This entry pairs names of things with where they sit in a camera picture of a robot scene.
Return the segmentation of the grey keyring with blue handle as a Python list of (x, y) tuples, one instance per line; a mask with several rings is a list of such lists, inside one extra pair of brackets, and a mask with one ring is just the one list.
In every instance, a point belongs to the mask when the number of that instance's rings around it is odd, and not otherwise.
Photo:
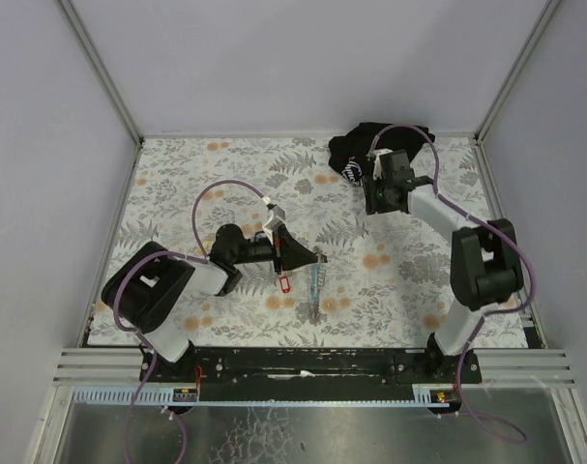
[(317, 323), (320, 319), (320, 294), (325, 284), (327, 256), (316, 246), (313, 249), (316, 261), (311, 265), (309, 288), (309, 320)]

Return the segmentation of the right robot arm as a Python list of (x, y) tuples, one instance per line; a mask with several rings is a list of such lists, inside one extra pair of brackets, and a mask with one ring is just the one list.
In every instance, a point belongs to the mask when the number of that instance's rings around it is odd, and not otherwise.
[(514, 238), (506, 219), (479, 225), (437, 189), (417, 176), (403, 150), (368, 156), (372, 171), (363, 177), (369, 215), (401, 212), (417, 218), (451, 246), (450, 286), (454, 301), (443, 325), (428, 341), (442, 356), (455, 356), (487, 314), (501, 308), (523, 286), (519, 257), (504, 239)]

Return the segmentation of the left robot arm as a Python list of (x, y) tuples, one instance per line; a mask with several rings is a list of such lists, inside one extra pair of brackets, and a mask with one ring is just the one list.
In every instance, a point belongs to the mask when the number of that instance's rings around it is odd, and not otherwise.
[(170, 251), (151, 241), (103, 286), (101, 300), (112, 311), (115, 323), (137, 334), (146, 346), (168, 363), (176, 363), (191, 348), (171, 316), (186, 290), (224, 297), (242, 279), (238, 264), (270, 262), (278, 276), (324, 257), (304, 247), (281, 224), (272, 235), (257, 232), (244, 236), (235, 224), (217, 231), (206, 261)]

